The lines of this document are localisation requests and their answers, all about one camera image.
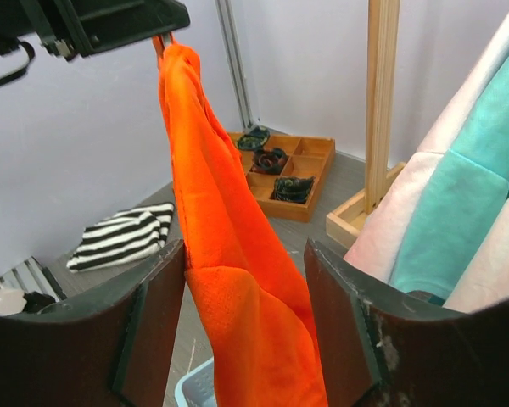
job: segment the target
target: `plastic bin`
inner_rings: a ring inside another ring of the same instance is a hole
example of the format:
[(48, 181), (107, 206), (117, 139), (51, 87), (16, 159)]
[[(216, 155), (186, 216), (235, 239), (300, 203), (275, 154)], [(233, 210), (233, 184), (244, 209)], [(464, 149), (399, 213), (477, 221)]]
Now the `plastic bin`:
[(213, 358), (183, 376), (175, 393), (179, 407), (216, 407)]

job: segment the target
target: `metal frame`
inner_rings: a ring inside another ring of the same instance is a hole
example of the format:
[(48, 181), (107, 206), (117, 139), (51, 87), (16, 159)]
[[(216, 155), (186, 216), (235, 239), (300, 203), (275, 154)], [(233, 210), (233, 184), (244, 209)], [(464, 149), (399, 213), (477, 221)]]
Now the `metal frame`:
[(228, 65), (232, 73), (232, 82), (236, 99), (238, 100), (239, 113), (244, 129), (249, 129), (255, 124), (249, 104), (249, 95), (245, 84), (243, 63), (239, 52), (238, 34), (234, 23), (232, 5), (230, 0), (215, 0), (219, 21), (221, 22), (222, 36), (225, 49), (227, 50)]

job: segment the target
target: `white wall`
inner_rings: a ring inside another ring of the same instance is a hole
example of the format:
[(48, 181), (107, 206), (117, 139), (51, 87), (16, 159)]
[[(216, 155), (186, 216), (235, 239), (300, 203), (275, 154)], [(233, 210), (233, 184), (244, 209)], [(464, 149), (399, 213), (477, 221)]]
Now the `white wall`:
[[(176, 38), (199, 52), (222, 124), (241, 130), (215, 2), (184, 3), (192, 24)], [(0, 88), (0, 274), (54, 259), (171, 180), (151, 41), (71, 64), (36, 51), (29, 75)], [(0, 73), (20, 60), (0, 59)]]
[[(254, 117), (365, 157), (367, 0), (231, 0)], [(402, 0), (389, 161), (408, 159), (509, 0)]]

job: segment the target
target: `wooden base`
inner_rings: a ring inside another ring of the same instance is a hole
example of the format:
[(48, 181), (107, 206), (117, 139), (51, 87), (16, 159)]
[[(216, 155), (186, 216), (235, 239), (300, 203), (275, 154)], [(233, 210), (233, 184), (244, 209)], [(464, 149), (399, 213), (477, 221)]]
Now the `wooden base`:
[[(405, 166), (406, 163), (399, 163), (387, 173), (384, 193), (390, 189)], [(346, 248), (353, 245), (366, 222), (365, 199), (366, 190), (362, 189), (326, 217), (327, 235)]]
[[(234, 142), (242, 136), (241, 133), (229, 134)], [(253, 172), (251, 170), (253, 153), (241, 152), (243, 172), (247, 177), (249, 188), (266, 216), (307, 223), (315, 211), (316, 203), (332, 166), (336, 153), (335, 140), (272, 134), (264, 149), (271, 150), (275, 147), (284, 150), (288, 156), (288, 161), (278, 176)], [(284, 202), (273, 198), (275, 180), (285, 176), (315, 177), (315, 184), (305, 203)]]

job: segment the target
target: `pastel towel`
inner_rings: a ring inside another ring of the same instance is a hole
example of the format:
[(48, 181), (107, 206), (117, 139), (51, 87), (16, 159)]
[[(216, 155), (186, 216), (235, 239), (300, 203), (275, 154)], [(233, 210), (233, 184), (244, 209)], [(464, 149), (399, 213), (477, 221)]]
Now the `pastel towel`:
[(478, 97), (509, 55), (509, 13), (479, 61), (428, 132), (345, 255), (354, 267), (388, 282), (422, 191), (455, 141)]
[(445, 307), (470, 313), (506, 298), (509, 298), (509, 199)]
[(307, 283), (249, 190), (204, 95), (199, 56), (174, 43), (159, 71), (186, 278), (215, 357), (217, 404), (324, 407)]
[(390, 285), (447, 299), (508, 194), (509, 56), (422, 191)]

